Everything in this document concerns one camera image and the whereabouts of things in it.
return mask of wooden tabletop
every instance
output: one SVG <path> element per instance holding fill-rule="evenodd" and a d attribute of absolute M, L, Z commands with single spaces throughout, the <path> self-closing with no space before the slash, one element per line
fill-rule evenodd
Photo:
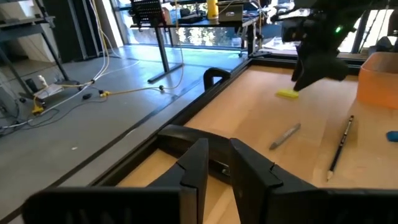
<path fill-rule="evenodd" d="M 302 90 L 296 100 L 275 96 L 277 90 L 293 87 L 291 73 L 281 68 L 249 68 L 186 126 L 238 138 L 317 187 L 398 189 L 398 144 L 386 140 L 388 131 L 398 130 L 398 110 L 357 102 L 357 77 L 343 82 L 321 80 Z M 352 114 L 353 126 L 335 174 L 327 182 L 327 170 Z M 273 140 L 297 123 L 302 124 L 297 133 L 268 150 Z M 146 186 L 176 161 L 158 150 L 119 186 Z M 232 187 L 212 177 L 204 221 L 239 223 Z"/>

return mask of gray floor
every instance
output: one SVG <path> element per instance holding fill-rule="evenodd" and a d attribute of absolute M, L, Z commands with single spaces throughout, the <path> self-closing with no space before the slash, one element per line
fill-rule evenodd
<path fill-rule="evenodd" d="M 95 84 L 97 88 L 121 91 L 151 86 L 146 80 L 162 71 L 157 47 L 127 46 L 119 49 L 118 53 L 123 57 L 136 58 L 140 61 L 111 58 L 108 71 L 114 72 L 99 79 Z M 180 61 L 179 49 L 167 49 L 167 53 L 171 62 Z M 111 96 L 104 103 L 81 106 L 57 123 L 18 131 L 0 138 L 0 219 L 16 209 L 29 195 L 55 182 L 145 115 L 164 105 L 175 95 L 180 96 L 175 103 L 133 130 L 62 185 L 83 186 L 90 183 L 200 95 L 203 92 L 203 84 L 200 82 L 192 86 L 192 83 L 201 80 L 203 72 L 208 67 L 231 70 L 242 60 L 238 58 L 236 52 L 220 53 L 184 49 L 183 53 L 185 62 L 183 80 L 181 85 L 174 90 L 168 90 L 167 93 L 146 90 Z M 86 82 L 101 66 L 102 58 L 97 58 L 88 62 L 68 63 L 65 69 L 72 78 Z M 36 78 L 40 74 L 47 80 L 51 80 L 55 76 L 54 73 L 54 69 L 46 69 L 24 78 Z M 181 69 L 177 70 L 155 86 L 174 86 L 180 80 L 181 73 Z M 11 80 L 9 85 L 19 91 L 15 80 Z M 181 95 L 182 90 L 188 86 L 193 89 Z M 76 90 L 71 88 L 54 101 L 59 102 L 75 92 Z M 93 101 L 103 100 L 98 98 L 94 89 L 85 92 L 93 93 L 91 99 Z M 61 117 L 79 103 L 81 103 L 81 95 L 59 106 L 60 112 L 54 119 Z M 24 114 L 27 114 L 32 108 L 32 103 L 27 102 L 21 105 L 21 108 L 25 111 Z M 51 113 L 32 123 L 49 118 Z"/>

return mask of orange bin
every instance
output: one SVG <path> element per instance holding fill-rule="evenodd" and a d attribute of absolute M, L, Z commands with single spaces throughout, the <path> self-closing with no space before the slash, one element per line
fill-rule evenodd
<path fill-rule="evenodd" d="M 356 98 L 398 109 L 398 53 L 373 53 L 362 65 Z"/>

